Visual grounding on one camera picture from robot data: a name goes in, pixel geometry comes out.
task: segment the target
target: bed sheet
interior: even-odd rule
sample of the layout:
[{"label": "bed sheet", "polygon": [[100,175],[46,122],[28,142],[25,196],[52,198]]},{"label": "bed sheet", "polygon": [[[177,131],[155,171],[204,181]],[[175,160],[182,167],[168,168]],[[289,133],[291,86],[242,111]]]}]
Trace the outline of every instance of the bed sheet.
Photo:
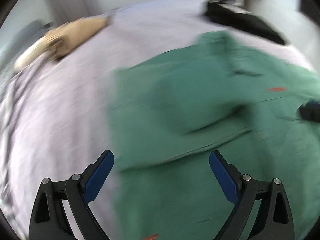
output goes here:
[{"label": "bed sheet", "polygon": [[[59,62],[48,61],[45,53],[12,79],[0,108],[0,192],[5,193],[3,204],[13,226],[28,233],[43,178],[65,180],[82,172],[105,149],[112,151],[107,111],[112,70],[192,45],[199,34],[221,30],[229,30],[244,45],[313,70],[291,45],[212,24],[202,16],[205,5],[204,0],[163,0],[119,9],[111,26]],[[89,204],[111,240],[119,238],[110,201],[117,187],[112,171]],[[65,207],[76,238],[83,239]]]}]

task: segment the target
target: silver screw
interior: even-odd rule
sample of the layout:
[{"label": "silver screw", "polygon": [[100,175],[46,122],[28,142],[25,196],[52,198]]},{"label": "silver screw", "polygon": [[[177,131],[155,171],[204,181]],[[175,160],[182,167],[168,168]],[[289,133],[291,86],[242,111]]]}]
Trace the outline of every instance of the silver screw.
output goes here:
[{"label": "silver screw", "polygon": [[72,180],[78,180],[78,179],[80,179],[80,174],[74,174],[74,175],[72,175]]},{"label": "silver screw", "polygon": [[243,174],[242,175],[242,179],[246,180],[246,181],[249,181],[251,179],[251,176],[248,175],[248,174]]},{"label": "silver screw", "polygon": [[44,179],[41,181],[42,184],[47,184],[48,182],[49,182],[49,178],[44,178]]},{"label": "silver screw", "polygon": [[277,178],[276,178],[276,179],[274,179],[273,181],[274,181],[277,185],[280,185],[280,184],[281,184],[281,180],[280,180],[280,179],[277,179]]}]

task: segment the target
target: orange mark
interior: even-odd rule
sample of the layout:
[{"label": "orange mark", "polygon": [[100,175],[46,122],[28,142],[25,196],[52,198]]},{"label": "orange mark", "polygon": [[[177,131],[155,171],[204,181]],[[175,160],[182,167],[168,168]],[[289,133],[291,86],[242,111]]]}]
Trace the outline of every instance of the orange mark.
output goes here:
[{"label": "orange mark", "polygon": [[272,91],[272,92],[284,92],[287,91],[286,88],[283,87],[278,87],[278,88],[269,88],[268,91]]},{"label": "orange mark", "polygon": [[153,236],[148,236],[147,238],[145,238],[143,240],[155,240],[158,236],[159,236],[159,234],[156,234],[156,235],[153,235]]}]

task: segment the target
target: dark blue object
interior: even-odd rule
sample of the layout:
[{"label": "dark blue object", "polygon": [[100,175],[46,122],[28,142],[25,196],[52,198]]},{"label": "dark blue object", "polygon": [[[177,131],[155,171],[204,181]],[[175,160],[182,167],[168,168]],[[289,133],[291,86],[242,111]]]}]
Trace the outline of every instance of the dark blue object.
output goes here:
[{"label": "dark blue object", "polygon": [[233,181],[231,175],[228,173],[224,164],[220,161],[215,152],[216,151],[210,153],[210,168],[213,174],[215,175],[217,181],[219,182],[220,187],[223,190],[223,193],[226,196],[227,200],[231,201],[233,204],[236,205],[239,201],[237,185]]},{"label": "dark blue object", "polygon": [[105,156],[103,156],[101,160],[98,159],[97,162],[92,164],[97,167],[95,167],[95,171],[92,173],[92,176],[90,176],[84,185],[83,200],[86,204],[96,199],[103,183],[109,175],[114,164],[113,153],[108,151]]}]

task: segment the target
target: green garment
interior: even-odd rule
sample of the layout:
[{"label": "green garment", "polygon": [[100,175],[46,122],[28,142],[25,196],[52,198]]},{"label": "green garment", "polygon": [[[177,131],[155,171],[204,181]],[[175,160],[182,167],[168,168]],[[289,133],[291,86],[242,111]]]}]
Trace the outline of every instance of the green garment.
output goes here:
[{"label": "green garment", "polygon": [[320,129],[297,109],[320,100],[314,73],[216,32],[117,72],[116,88],[110,122],[123,239],[212,240],[233,208],[209,167],[215,149],[241,173],[280,178],[296,238],[312,228]]}]

